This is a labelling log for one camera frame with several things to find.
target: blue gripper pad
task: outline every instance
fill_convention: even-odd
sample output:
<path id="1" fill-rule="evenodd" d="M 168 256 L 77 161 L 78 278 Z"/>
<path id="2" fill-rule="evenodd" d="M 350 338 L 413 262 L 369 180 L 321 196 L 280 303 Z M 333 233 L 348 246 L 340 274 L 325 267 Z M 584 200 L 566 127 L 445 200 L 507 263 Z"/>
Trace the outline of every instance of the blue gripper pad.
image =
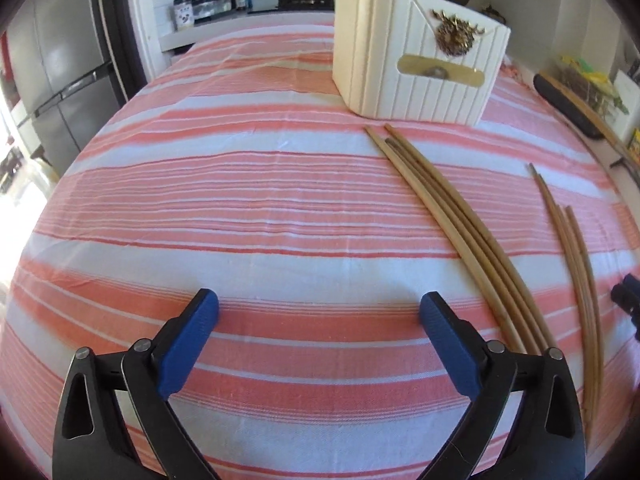
<path id="1" fill-rule="evenodd" d="M 640 282 L 632 274 L 628 274 L 622 280 L 622 284 L 631 291 L 631 293 L 640 300 Z"/>
<path id="2" fill-rule="evenodd" d="M 466 321 L 460 320 L 437 292 L 430 292 L 420 302 L 420 322 L 458 393 L 475 400 L 482 389 L 481 369 L 459 333 Z"/>
<path id="3" fill-rule="evenodd" d="M 188 314 L 189 309 L 190 316 L 185 320 L 183 316 Z M 213 327 L 218 322 L 219 310 L 216 294 L 211 290 L 201 289 L 182 316 L 175 318 L 178 323 L 183 324 L 182 330 L 164 352 L 162 360 L 156 364 L 158 394 L 164 400 L 179 392 L 184 386 Z"/>

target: gold ornament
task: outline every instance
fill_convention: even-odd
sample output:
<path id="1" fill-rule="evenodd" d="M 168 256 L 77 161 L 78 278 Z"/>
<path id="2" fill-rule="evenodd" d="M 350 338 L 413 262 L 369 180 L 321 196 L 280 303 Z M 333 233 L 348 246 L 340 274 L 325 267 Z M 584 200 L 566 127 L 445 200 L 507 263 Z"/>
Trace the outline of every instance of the gold ornament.
<path id="1" fill-rule="evenodd" d="M 432 10 L 433 17 L 442 23 L 436 29 L 436 43 L 438 48 L 448 56 L 464 56 L 474 46 L 474 35 L 485 33 L 484 28 L 472 26 L 466 20 L 462 20 L 455 14 L 446 16 L 444 11 L 436 12 Z"/>

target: jar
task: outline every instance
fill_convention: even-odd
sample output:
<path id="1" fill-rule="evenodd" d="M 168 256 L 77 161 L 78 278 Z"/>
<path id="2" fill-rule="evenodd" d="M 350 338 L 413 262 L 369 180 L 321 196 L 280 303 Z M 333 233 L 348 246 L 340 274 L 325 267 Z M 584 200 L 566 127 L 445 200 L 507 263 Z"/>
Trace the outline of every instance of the jar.
<path id="1" fill-rule="evenodd" d="M 223 12 L 229 12 L 233 9 L 233 0 L 222 0 L 223 1 Z"/>
<path id="2" fill-rule="evenodd" d="M 193 0 L 191 4 L 193 5 L 194 20 L 210 18 L 216 13 L 214 0 Z"/>
<path id="3" fill-rule="evenodd" d="M 174 0 L 174 19 L 176 30 L 193 27 L 193 6 L 191 0 Z"/>
<path id="4" fill-rule="evenodd" d="M 223 0 L 213 0 L 213 4 L 214 4 L 214 14 L 220 14 L 221 12 L 224 12 L 224 1 Z"/>

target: refrigerator door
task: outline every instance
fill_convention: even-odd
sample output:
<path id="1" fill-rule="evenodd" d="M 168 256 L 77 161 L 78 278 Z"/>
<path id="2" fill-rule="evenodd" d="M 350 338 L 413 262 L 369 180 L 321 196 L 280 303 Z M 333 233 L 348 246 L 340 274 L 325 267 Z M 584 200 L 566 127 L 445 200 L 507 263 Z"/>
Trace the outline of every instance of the refrigerator door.
<path id="1" fill-rule="evenodd" d="M 66 127 L 57 106 L 49 108 L 33 120 L 44 153 L 56 173 L 62 176 L 79 155 L 80 150 Z"/>
<path id="2" fill-rule="evenodd" d="M 35 15 L 54 92 L 107 61 L 98 42 L 92 0 L 35 0 Z"/>
<path id="3" fill-rule="evenodd" d="M 15 85 L 27 114 L 31 114 L 53 95 L 38 48 L 34 0 L 26 0 L 20 7 L 7 29 L 7 40 Z"/>
<path id="4" fill-rule="evenodd" d="M 80 150 L 120 109 L 109 77 L 102 78 L 58 104 Z"/>

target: metal pin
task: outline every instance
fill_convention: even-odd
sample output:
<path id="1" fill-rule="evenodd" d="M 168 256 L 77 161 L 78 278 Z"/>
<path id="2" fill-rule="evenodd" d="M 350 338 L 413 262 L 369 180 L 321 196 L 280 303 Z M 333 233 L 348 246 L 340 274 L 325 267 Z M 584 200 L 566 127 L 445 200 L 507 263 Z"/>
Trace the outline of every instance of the metal pin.
<path id="1" fill-rule="evenodd" d="M 151 348 L 151 339 L 138 339 L 135 343 L 133 343 L 133 349 L 136 352 L 146 352 Z"/>
<path id="2" fill-rule="evenodd" d="M 501 354 L 505 351 L 504 345 L 498 341 L 497 339 L 492 339 L 486 344 L 486 347 L 489 349 L 489 352 L 494 354 Z"/>
<path id="3" fill-rule="evenodd" d="M 556 361 L 562 361 L 562 359 L 564 359 L 564 354 L 562 353 L 561 349 L 551 347 L 549 349 L 549 357 L 555 359 Z"/>
<path id="4" fill-rule="evenodd" d="M 76 350 L 76 359 L 84 359 L 89 355 L 89 352 L 91 352 L 91 349 L 88 346 L 79 348 L 78 350 Z"/>

